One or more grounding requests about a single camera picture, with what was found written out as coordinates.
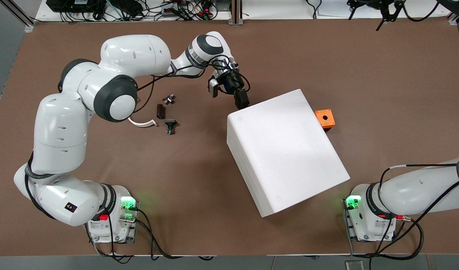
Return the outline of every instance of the brown tabletop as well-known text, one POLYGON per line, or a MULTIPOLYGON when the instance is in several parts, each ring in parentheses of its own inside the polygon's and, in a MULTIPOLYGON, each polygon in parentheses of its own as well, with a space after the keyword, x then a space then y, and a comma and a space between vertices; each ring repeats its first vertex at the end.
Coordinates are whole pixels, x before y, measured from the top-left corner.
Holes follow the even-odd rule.
MULTIPOLYGON (((220 31, 251 82, 252 104, 301 88, 312 109, 332 109, 327 135, 351 179, 294 207, 260 217, 226 145, 233 97, 212 99, 207 79, 156 83, 136 121, 156 119, 170 93, 167 118, 176 134, 128 121, 90 122, 87 154, 74 171, 85 180, 122 185, 141 201, 169 254, 270 255, 349 253, 341 199, 359 183, 379 180, 391 165, 459 157, 459 34, 445 18, 385 25, 379 20, 127 22, 38 24, 26 34, 0 103, 0 256, 94 254, 82 227, 48 219, 13 183, 30 156, 39 101, 57 92, 73 59, 99 61, 104 40, 153 34, 177 57, 198 34, 220 31)), ((138 78, 140 85, 150 77, 138 78)), ((150 89, 140 91, 145 99, 150 89)), ((405 172, 395 170, 388 176, 405 172)), ((459 210, 421 222, 423 253, 459 253, 459 210)), ((148 254, 147 235, 117 245, 120 254, 148 254)), ((417 232, 388 249, 411 253, 417 232)), ((376 244, 355 244, 371 252, 376 244)))

